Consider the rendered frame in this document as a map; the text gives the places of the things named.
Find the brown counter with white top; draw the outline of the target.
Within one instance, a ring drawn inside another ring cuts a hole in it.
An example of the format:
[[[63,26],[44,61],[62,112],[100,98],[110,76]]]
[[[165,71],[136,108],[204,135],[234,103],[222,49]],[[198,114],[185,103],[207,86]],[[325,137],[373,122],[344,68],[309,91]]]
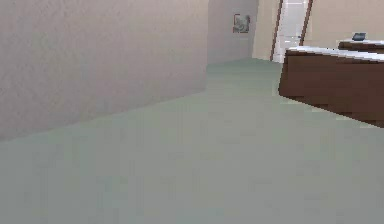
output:
[[[291,47],[286,50],[278,93],[384,128],[384,54]]]

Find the framed wall picture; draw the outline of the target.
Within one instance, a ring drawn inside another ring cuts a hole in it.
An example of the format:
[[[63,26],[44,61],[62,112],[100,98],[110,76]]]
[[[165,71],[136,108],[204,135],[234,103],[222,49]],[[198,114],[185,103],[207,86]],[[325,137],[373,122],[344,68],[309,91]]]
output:
[[[234,15],[234,33],[248,33],[250,28],[250,16],[249,15]]]

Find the white door with brown frame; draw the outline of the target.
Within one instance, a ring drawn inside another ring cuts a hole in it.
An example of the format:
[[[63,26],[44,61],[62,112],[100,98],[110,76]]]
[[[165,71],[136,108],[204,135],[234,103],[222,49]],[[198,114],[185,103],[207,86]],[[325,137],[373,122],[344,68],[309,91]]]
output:
[[[283,63],[286,50],[300,45],[309,4],[310,0],[278,0],[270,56],[272,62]]]

